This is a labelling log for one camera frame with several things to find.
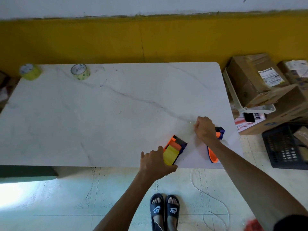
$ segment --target hand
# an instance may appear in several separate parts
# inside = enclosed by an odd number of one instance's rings
[[[198,117],[194,128],[197,137],[207,146],[219,142],[216,138],[215,125],[208,117]]]
[[[141,152],[139,172],[147,175],[148,179],[152,182],[175,172],[177,165],[166,165],[163,155],[164,149],[162,146],[159,146],[157,151],[150,151],[147,154]]]

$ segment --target forearm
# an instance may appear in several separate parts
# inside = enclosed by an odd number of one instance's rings
[[[209,147],[224,166],[264,230],[272,230],[279,220],[289,215],[308,216],[306,209],[266,173],[220,141],[210,143]]]
[[[94,231],[128,230],[140,202],[152,184],[153,181],[149,180],[145,173],[139,171],[126,192]]]

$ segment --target nike slide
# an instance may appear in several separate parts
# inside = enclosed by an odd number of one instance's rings
[[[152,201],[157,198],[160,198],[161,202],[152,204]],[[162,196],[162,194],[154,194],[152,196],[150,200],[150,211],[152,220],[152,230],[155,230],[155,223],[153,217],[156,215],[161,215],[161,217],[164,217],[164,197]]]
[[[168,203],[168,199],[172,197],[172,198],[175,198],[177,203],[179,205],[175,205],[175,204],[170,204]],[[178,198],[175,196],[175,195],[168,195],[167,198],[166,198],[166,201],[165,201],[165,230],[168,230],[167,228],[167,217],[168,216],[172,216],[172,217],[175,217],[176,218],[176,228],[177,228],[177,224],[178,224],[178,221],[179,221],[179,214],[180,214],[180,202],[178,200]]]

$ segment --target packing tape roll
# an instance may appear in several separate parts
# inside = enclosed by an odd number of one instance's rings
[[[42,73],[42,70],[35,64],[24,64],[19,69],[19,75],[26,80],[35,80]]]
[[[85,64],[76,64],[71,68],[71,73],[78,80],[86,80],[90,76],[90,69]]]

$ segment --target tile floor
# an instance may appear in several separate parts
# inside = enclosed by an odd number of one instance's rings
[[[308,171],[271,167],[261,136],[240,136],[244,157],[265,171],[308,208]],[[58,167],[52,181],[0,184],[1,231],[90,231],[106,215],[133,180],[137,168]],[[152,194],[176,194],[181,209],[179,230],[225,230],[225,207],[196,190],[191,169],[178,169],[148,190],[130,230],[151,230],[148,203]],[[223,169],[194,169],[193,182],[222,201],[230,213],[230,230],[243,230],[253,217],[247,203]]]

